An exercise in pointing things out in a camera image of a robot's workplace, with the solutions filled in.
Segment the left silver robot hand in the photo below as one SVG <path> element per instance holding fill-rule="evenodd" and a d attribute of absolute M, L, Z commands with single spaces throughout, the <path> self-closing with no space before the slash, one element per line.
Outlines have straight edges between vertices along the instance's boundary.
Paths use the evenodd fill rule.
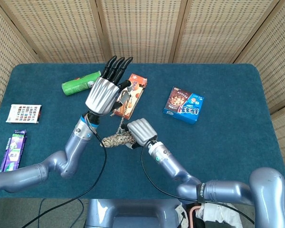
<path fill-rule="evenodd" d="M 89 113 L 95 116 L 104 116 L 111 111 L 120 93 L 131 86 L 129 80 L 123 82 L 120 80 L 132 60 L 133 57 L 117 58 L 117 56 L 113 56 L 106 63 L 85 101 Z"/>

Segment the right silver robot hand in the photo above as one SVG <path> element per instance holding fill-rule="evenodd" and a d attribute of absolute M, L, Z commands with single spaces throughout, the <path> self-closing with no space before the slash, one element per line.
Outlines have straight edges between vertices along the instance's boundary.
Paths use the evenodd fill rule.
<path fill-rule="evenodd" d="M 157 132 L 144 118 L 123 124 L 122 129 L 134 139 L 134 142 L 127 142 L 125 144 L 130 149 L 143 147 L 147 142 L 157 140 L 158 137 Z"/>

